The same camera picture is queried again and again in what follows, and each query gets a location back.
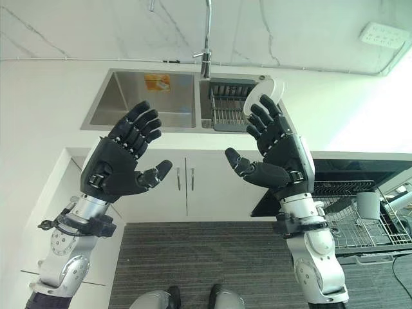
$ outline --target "wall outlet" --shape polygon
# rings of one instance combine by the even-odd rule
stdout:
[[[368,44],[398,49],[409,36],[410,33],[406,30],[370,22],[363,29],[359,39]]]

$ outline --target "kitchen faucet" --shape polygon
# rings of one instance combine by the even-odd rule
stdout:
[[[206,36],[205,36],[205,47],[203,51],[193,57],[201,56],[201,70],[200,75],[204,79],[209,79],[211,77],[211,58],[212,51],[209,48],[209,36],[211,34],[211,21],[212,21],[212,0],[206,0],[207,6],[207,18],[206,18]]]

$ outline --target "stainless steel sink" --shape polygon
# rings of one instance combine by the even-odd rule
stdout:
[[[198,72],[112,69],[81,129],[109,131],[133,106],[147,100],[159,112],[162,132],[243,133],[248,124],[243,114],[245,97],[267,78],[215,73],[202,79]],[[282,102],[279,107],[288,117]]]
[[[194,75],[142,71],[109,72],[82,129],[110,129],[131,108],[147,100],[163,127],[194,128]]]

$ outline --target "wire rack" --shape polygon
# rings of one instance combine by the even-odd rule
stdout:
[[[357,211],[356,194],[374,188],[373,181],[315,182],[313,197],[324,203],[326,220],[336,248],[362,248],[411,244],[411,236],[391,206],[381,195],[379,220],[362,219]]]
[[[211,94],[213,124],[229,125],[229,127],[247,126],[247,119],[243,113],[245,100],[241,98],[219,98]]]
[[[255,85],[253,80],[215,79],[211,81],[209,95],[212,125],[215,130],[246,131],[248,121],[243,113],[243,106]]]

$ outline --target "double sink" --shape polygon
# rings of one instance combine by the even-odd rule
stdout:
[[[214,74],[210,80],[205,80],[198,72],[110,70],[81,129],[108,131],[133,106],[147,100],[159,112],[163,132],[245,132],[245,126],[234,126],[246,120],[240,101],[234,103],[238,112],[227,114],[232,125],[215,130],[217,120],[212,109],[211,87],[217,87],[214,80],[255,85],[266,78],[262,75]]]

